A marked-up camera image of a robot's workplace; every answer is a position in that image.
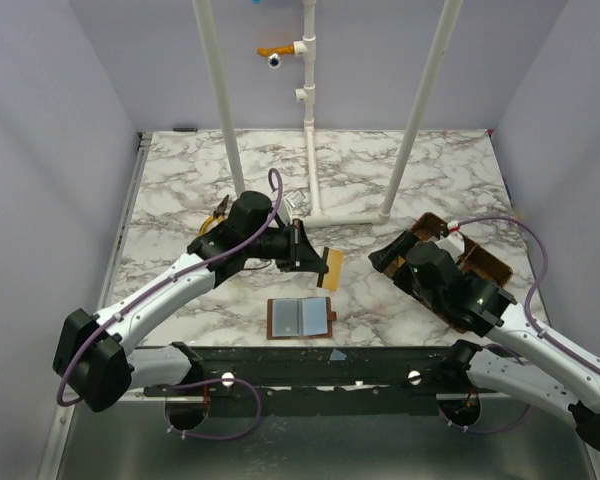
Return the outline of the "brown leather card holder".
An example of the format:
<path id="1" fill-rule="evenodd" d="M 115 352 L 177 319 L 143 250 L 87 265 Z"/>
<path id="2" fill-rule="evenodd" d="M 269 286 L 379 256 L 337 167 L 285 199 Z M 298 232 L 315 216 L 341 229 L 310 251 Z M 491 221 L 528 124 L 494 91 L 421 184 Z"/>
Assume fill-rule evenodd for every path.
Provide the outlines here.
<path id="1" fill-rule="evenodd" d="M 268 340 L 331 338 L 336 320 L 329 297 L 267 300 Z"/>

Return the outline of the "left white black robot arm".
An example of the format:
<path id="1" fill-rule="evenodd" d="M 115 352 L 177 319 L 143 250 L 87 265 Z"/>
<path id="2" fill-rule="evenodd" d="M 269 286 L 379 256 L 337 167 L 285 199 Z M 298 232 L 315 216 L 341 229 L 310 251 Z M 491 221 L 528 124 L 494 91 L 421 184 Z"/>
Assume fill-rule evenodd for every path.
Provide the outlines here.
<path id="1" fill-rule="evenodd" d="M 94 412 L 140 385 L 131 362 L 141 341 L 177 310 L 241 272 L 249 259 L 268 259 L 282 272 L 326 274 L 299 219 L 283 222 L 264 194 L 245 191 L 228 217 L 194 239 L 166 271 L 126 299 L 96 313 L 78 308 L 63 322 L 53 370 Z"/>

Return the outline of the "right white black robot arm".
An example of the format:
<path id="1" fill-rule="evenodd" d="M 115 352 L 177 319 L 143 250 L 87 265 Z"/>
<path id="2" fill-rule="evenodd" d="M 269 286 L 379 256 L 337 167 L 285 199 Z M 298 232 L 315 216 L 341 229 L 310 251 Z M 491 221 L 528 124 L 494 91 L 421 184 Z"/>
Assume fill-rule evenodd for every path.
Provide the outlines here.
<path id="1" fill-rule="evenodd" d="M 551 412 L 600 452 L 600 357 L 537 320 L 507 292 L 509 267 L 459 231 L 421 238 L 406 230 L 369 260 L 454 329 L 486 338 L 527 361 L 521 365 L 484 347 L 456 342 L 447 362 L 451 378 Z"/>

